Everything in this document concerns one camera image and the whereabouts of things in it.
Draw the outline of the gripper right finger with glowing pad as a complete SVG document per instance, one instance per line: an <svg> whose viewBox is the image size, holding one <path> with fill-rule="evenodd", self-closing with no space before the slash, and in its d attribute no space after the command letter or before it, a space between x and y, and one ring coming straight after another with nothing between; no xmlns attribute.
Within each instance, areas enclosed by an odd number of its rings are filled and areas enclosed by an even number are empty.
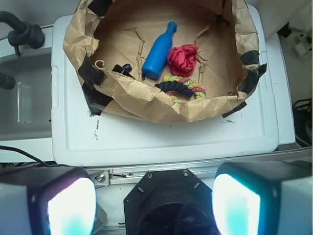
<svg viewBox="0 0 313 235"><path fill-rule="evenodd" d="M223 235L311 235L313 164L225 162L216 172L212 206Z"/></svg>

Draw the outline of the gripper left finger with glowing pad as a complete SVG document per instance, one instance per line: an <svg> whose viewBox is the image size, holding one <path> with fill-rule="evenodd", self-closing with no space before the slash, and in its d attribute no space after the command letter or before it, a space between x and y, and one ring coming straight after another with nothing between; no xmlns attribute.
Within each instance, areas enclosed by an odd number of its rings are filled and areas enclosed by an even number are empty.
<svg viewBox="0 0 313 235"><path fill-rule="evenodd" d="M0 171L2 235L90 235L95 216L95 185L82 167Z"/></svg>

